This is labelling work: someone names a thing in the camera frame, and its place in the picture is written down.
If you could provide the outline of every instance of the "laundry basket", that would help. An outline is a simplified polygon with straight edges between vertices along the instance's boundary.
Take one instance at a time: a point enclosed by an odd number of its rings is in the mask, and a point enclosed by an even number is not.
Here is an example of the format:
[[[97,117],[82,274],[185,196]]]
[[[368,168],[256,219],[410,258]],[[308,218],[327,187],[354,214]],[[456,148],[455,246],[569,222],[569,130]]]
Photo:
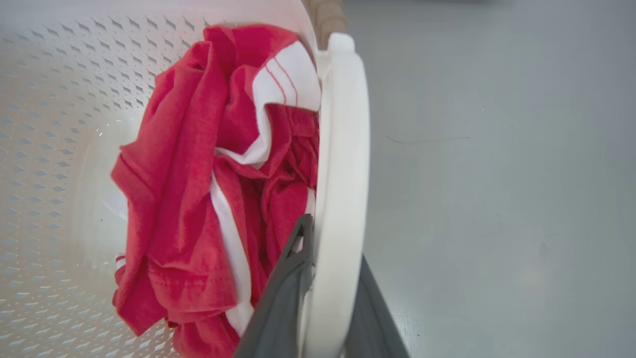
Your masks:
[[[369,129],[353,41],[332,36],[328,47],[329,35],[345,30],[340,0],[3,1],[0,357],[177,356],[165,323],[135,337],[111,305],[126,204],[109,173],[118,146],[136,137],[155,76],[219,23],[284,27],[313,52],[323,88],[315,230],[321,247],[332,246],[318,260],[333,265],[316,272],[324,319],[308,329],[327,345],[346,333]],[[336,269],[342,290],[326,279]],[[341,329],[321,330],[340,321]]]

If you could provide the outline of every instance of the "gray floor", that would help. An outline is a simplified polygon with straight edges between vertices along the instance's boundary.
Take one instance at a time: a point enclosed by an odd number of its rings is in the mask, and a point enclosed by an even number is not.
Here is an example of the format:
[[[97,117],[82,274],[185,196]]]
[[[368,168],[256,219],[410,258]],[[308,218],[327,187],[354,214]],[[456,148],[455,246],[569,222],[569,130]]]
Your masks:
[[[636,357],[636,1],[346,7],[412,356]]]

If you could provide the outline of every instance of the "red and white garment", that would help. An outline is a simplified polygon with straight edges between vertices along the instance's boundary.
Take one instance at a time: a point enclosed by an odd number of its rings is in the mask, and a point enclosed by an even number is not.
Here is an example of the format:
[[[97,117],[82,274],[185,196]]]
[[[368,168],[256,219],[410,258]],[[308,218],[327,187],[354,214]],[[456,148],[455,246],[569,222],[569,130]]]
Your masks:
[[[186,357],[229,357],[296,219],[315,204],[321,90],[297,35],[208,27],[156,78],[112,177],[128,199],[113,304],[177,325]]]

